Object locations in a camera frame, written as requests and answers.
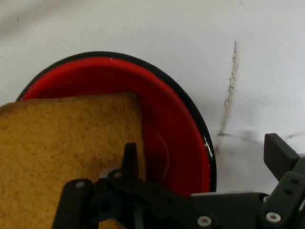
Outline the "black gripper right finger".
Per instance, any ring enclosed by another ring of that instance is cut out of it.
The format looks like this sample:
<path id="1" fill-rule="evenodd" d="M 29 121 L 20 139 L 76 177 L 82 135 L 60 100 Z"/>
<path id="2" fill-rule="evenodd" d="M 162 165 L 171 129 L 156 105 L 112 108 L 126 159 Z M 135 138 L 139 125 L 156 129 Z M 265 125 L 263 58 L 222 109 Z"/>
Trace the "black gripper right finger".
<path id="1" fill-rule="evenodd" d="M 278 184 L 258 213 L 261 229 L 305 227 L 305 158 L 278 134 L 264 136 L 264 163 Z"/>

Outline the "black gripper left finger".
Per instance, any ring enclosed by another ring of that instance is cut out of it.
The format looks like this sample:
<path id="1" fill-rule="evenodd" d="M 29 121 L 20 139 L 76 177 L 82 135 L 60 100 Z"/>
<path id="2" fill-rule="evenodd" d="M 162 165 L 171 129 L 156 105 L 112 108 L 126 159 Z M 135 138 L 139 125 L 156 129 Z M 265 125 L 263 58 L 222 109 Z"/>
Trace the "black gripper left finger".
<path id="1" fill-rule="evenodd" d="M 96 183 L 75 179 L 63 187 L 52 228 L 96 229 L 114 219 L 126 229 L 195 229 L 194 207 L 138 177 L 135 143 L 125 145 L 122 166 Z"/>

